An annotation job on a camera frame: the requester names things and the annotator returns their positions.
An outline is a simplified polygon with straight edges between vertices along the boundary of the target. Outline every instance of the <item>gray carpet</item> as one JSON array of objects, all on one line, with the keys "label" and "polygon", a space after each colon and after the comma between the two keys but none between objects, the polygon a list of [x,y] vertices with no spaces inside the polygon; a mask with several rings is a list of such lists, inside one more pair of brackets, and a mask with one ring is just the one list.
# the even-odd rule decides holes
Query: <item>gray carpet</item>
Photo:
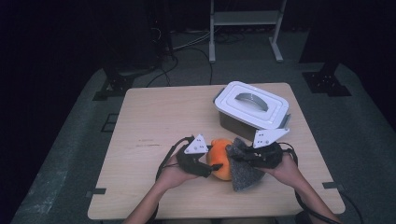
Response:
[{"label": "gray carpet", "polygon": [[[299,64],[307,33],[281,33],[278,45],[284,57],[277,63],[270,49],[269,34],[245,35],[243,41],[217,44],[217,61],[212,64],[211,84],[287,82],[291,85],[307,123],[318,143],[334,181],[342,185],[359,207],[365,223],[393,223],[396,220],[396,134],[383,118],[358,77],[340,65],[335,74],[352,96],[329,97],[311,93],[302,72],[318,71],[321,63]],[[174,46],[196,38],[173,35]],[[194,48],[207,53],[207,43]],[[196,49],[175,52],[177,67],[168,72],[172,86],[209,85],[210,64]],[[163,69],[173,67],[169,57]],[[162,71],[139,77],[134,88],[146,87]],[[12,223],[99,223],[89,220],[90,191],[95,188],[111,133],[101,132],[108,114],[118,113],[122,97],[93,101],[106,75],[92,74],[43,164],[29,194]],[[150,87],[166,86],[165,76]],[[340,215],[345,223],[360,223],[351,204]],[[292,217],[278,217],[279,223],[294,223]],[[105,223],[120,223],[106,220]]]}]

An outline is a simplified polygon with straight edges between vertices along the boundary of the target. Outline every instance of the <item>orange fruit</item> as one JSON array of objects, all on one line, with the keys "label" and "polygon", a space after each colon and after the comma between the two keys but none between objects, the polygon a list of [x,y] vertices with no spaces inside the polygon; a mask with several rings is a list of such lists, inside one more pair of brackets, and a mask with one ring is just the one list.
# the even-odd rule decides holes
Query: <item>orange fruit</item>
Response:
[{"label": "orange fruit", "polygon": [[215,177],[222,180],[231,180],[230,162],[225,147],[232,143],[232,141],[224,138],[214,139],[211,142],[212,148],[206,153],[206,163],[208,165],[223,164],[217,171],[212,172]]}]

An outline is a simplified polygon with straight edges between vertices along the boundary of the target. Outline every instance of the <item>white metal frame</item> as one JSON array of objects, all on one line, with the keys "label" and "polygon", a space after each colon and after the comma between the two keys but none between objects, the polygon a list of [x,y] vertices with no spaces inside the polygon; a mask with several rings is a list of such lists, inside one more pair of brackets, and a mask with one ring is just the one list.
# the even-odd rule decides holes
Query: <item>white metal frame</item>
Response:
[{"label": "white metal frame", "polygon": [[277,38],[279,35],[280,25],[283,20],[283,15],[287,0],[282,1],[280,10],[268,11],[227,11],[215,12],[214,0],[210,2],[210,39],[209,39],[209,61],[214,63],[216,61],[215,53],[215,26],[219,25],[262,25],[274,24],[274,36],[269,37],[271,48],[275,54],[276,61],[283,62],[283,57],[277,46]]}]

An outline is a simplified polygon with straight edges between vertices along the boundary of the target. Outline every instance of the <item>wooden table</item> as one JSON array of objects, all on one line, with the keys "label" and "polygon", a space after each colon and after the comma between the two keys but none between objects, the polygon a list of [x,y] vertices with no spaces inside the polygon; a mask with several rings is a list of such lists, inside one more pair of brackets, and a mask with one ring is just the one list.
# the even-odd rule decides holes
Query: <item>wooden table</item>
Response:
[{"label": "wooden table", "polygon": [[[290,132],[278,142],[293,145],[306,179],[335,214],[343,213],[345,205],[337,189],[323,187],[322,183],[332,182],[332,177],[290,86],[251,85],[289,102]],[[97,189],[106,189],[106,193],[93,195],[89,218],[126,218],[154,183],[168,150],[181,138],[201,133],[207,145],[216,138],[234,140],[237,135],[220,126],[219,111],[213,104],[223,87],[128,90],[96,185]],[[157,218],[280,217],[301,210],[293,189],[269,175],[242,192],[233,191],[231,182],[212,175],[168,190],[160,201]]]}]

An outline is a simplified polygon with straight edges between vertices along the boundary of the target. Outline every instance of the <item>white tag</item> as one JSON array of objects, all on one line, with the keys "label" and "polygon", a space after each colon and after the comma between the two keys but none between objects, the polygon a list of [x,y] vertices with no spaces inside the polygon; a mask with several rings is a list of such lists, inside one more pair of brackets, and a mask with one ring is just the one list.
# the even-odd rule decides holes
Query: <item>white tag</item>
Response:
[{"label": "white tag", "polygon": [[256,134],[254,135],[253,147],[258,148],[269,146],[289,131],[289,128],[257,130]]},{"label": "white tag", "polygon": [[207,148],[204,137],[201,134],[195,137],[189,146],[184,150],[186,154],[206,153],[209,151]]}]

